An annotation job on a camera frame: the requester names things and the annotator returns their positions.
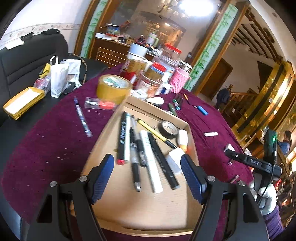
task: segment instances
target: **human hand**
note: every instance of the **human hand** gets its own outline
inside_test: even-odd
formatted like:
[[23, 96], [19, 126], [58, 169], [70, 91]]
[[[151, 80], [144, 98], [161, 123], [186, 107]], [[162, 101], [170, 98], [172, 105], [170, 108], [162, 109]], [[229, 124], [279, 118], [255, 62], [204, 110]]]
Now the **human hand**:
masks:
[[[254, 173], [254, 180], [256, 182], [256, 176], [258, 176], [259, 174], [257, 173]], [[258, 194], [260, 196], [262, 196], [264, 190], [266, 187], [262, 187], [259, 189], [258, 191], [258, 194], [257, 192], [255, 191], [254, 189], [254, 180], [251, 181], [251, 183], [249, 184], [249, 188], [250, 188], [250, 191], [253, 195], [253, 197], [255, 198], [255, 200], [257, 199], [258, 197]], [[274, 188], [274, 185], [272, 185], [272, 183], [270, 183], [266, 189], [266, 192], [264, 193], [263, 197], [267, 198], [266, 200], [266, 203], [265, 203], [265, 207], [263, 210], [261, 210], [261, 214], [264, 216], [264, 215], [267, 215], [267, 214], [270, 214], [276, 207], [276, 190]]]

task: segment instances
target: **doorway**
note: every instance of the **doorway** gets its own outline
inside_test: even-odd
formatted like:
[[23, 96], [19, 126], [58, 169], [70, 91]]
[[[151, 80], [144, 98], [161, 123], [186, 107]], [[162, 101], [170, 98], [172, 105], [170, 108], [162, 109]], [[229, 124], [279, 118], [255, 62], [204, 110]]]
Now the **doorway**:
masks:
[[213, 99], [232, 70], [233, 67], [222, 58], [214, 72], [211, 74], [209, 80], [202, 88], [201, 93], [204, 96]]

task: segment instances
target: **staircase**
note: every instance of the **staircase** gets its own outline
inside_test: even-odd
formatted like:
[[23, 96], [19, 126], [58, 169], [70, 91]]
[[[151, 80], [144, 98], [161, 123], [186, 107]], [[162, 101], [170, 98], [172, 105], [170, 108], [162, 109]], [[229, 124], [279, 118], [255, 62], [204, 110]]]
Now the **staircase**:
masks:
[[229, 102], [222, 106], [220, 113], [232, 128], [236, 122], [245, 114], [247, 109], [251, 106], [258, 94], [252, 89], [247, 93], [233, 92], [231, 93]]

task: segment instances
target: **pink container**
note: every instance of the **pink container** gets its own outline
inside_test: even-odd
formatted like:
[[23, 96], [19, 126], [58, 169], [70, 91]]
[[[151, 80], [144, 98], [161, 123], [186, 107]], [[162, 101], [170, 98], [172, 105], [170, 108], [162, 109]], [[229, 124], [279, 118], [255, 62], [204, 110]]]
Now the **pink container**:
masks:
[[169, 84], [173, 86], [171, 89], [171, 92], [175, 94], [179, 93], [180, 90], [184, 87], [188, 78], [189, 78], [189, 73], [177, 67], [176, 71], [174, 72], [169, 82]]

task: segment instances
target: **metal screw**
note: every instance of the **metal screw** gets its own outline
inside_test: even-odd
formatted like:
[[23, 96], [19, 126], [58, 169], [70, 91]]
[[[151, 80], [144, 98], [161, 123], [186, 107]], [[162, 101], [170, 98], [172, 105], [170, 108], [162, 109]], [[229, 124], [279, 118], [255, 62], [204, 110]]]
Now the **metal screw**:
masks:
[[216, 178], [214, 176], [208, 176], [207, 179], [210, 182], [214, 182], [216, 180]]
[[87, 176], [81, 176], [79, 178], [79, 181], [81, 181], [81, 182], [85, 182], [86, 180], [87, 180]]
[[52, 182], [50, 182], [50, 184], [49, 184], [51, 187], [55, 187], [56, 185], [57, 185], [57, 182], [56, 181], [52, 181]]
[[241, 187], [244, 187], [246, 185], [246, 183], [243, 181], [243, 180], [239, 180], [238, 181], [238, 184], [241, 186]]

